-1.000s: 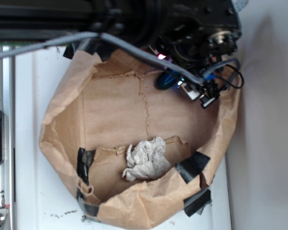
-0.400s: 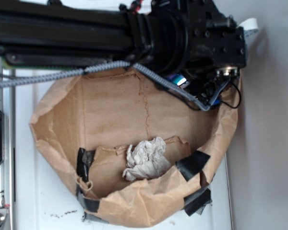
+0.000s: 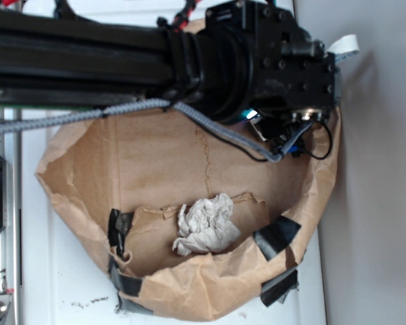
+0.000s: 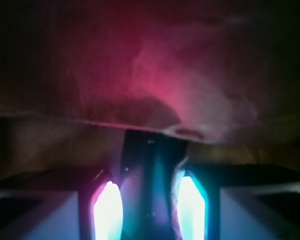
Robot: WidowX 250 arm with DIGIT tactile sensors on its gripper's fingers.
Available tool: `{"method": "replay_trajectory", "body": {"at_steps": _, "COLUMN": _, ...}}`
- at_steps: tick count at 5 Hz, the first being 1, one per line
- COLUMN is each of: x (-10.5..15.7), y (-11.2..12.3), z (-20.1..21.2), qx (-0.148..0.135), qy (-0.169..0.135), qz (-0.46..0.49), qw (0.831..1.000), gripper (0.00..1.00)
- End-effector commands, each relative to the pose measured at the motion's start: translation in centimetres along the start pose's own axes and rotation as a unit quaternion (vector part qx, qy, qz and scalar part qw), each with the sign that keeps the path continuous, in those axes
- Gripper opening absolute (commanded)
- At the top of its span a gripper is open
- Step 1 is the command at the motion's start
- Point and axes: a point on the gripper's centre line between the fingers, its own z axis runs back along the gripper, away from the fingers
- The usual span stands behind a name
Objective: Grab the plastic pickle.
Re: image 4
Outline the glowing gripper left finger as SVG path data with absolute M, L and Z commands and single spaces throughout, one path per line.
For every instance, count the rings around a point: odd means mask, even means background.
M 109 172 L 86 176 L 78 191 L 79 236 L 82 240 L 120 240 L 123 200 Z

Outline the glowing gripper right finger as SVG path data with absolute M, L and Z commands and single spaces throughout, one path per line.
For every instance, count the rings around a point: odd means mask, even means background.
M 178 169 L 172 181 L 172 228 L 177 240 L 220 239 L 220 193 L 214 167 Z

